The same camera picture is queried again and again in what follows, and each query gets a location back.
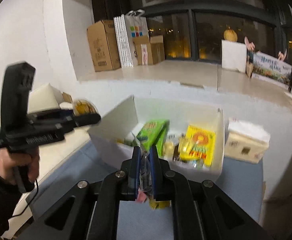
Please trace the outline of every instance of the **open cardboard box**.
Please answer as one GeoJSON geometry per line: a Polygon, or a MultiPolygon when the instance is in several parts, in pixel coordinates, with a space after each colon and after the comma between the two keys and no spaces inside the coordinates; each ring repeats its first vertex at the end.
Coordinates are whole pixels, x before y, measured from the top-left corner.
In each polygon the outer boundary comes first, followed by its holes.
{"type": "Polygon", "coordinates": [[[133,38],[138,65],[155,65],[165,60],[163,36],[139,36],[133,38]]]}
{"type": "Polygon", "coordinates": [[[121,163],[132,157],[133,148],[116,143],[116,140],[124,140],[131,131],[137,135],[144,123],[152,119],[168,119],[168,134],[186,133],[189,124],[214,131],[216,142],[210,168],[195,169],[186,163],[173,161],[169,161],[169,165],[189,180],[217,180],[223,166],[225,145],[224,114],[220,108],[185,101],[130,96],[88,132],[102,160],[120,169],[121,163]]]}

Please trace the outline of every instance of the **metal screw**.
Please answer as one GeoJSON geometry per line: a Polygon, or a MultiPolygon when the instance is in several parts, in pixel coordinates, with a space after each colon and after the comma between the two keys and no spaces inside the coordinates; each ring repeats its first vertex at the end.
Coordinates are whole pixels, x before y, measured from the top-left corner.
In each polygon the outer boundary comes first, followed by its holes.
{"type": "Polygon", "coordinates": [[[205,187],[212,187],[214,185],[214,183],[211,180],[206,179],[206,180],[204,180],[203,185],[205,187]]]}
{"type": "Polygon", "coordinates": [[[87,187],[88,183],[85,180],[81,180],[79,183],[77,183],[77,187],[84,188],[87,187]]]}
{"type": "Polygon", "coordinates": [[[173,177],[175,175],[175,172],[174,171],[166,171],[165,174],[166,174],[167,177],[171,178],[171,177],[173,177]]]}
{"type": "Polygon", "coordinates": [[[123,176],[125,176],[126,175],[126,173],[124,172],[124,171],[117,171],[116,173],[115,173],[115,176],[117,177],[117,178],[122,178],[123,176]]]}

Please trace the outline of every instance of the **poster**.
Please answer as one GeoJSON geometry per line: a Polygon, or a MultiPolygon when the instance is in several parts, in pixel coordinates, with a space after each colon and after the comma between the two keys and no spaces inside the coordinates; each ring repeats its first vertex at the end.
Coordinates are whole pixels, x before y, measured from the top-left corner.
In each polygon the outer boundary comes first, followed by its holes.
{"type": "Polygon", "coordinates": [[[262,52],[253,56],[252,77],[276,84],[285,89],[289,88],[292,66],[275,57],[262,52]]]}

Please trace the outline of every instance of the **yellow box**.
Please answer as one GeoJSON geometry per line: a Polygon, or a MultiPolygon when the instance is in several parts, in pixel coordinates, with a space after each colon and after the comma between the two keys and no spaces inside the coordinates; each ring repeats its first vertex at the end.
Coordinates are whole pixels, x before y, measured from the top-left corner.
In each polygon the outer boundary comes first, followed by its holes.
{"type": "Polygon", "coordinates": [[[204,165],[210,167],[215,149],[216,133],[189,125],[186,137],[195,142],[188,160],[203,158],[204,165]]]}

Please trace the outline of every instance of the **white paper box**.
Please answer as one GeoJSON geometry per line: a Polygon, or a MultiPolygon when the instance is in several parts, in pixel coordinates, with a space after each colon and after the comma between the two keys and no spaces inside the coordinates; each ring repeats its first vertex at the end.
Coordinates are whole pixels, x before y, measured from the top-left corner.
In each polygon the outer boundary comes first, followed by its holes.
{"type": "Polygon", "coordinates": [[[245,73],[247,62],[247,47],[243,43],[221,40],[222,68],[238,70],[245,73]]]}
{"type": "Polygon", "coordinates": [[[237,160],[259,163],[269,148],[270,134],[262,126],[229,119],[225,155],[237,160]]]}
{"type": "Polygon", "coordinates": [[[169,165],[189,180],[217,180],[223,166],[225,145],[224,114],[220,108],[185,101],[131,96],[103,116],[99,125],[89,129],[89,134],[102,160],[120,169],[121,163],[132,157],[133,148],[116,143],[116,139],[123,140],[131,131],[137,134],[142,125],[152,119],[168,119],[169,131],[173,133],[186,133],[189,124],[214,131],[215,151],[209,169],[195,169],[188,164],[173,161],[169,165]]]}

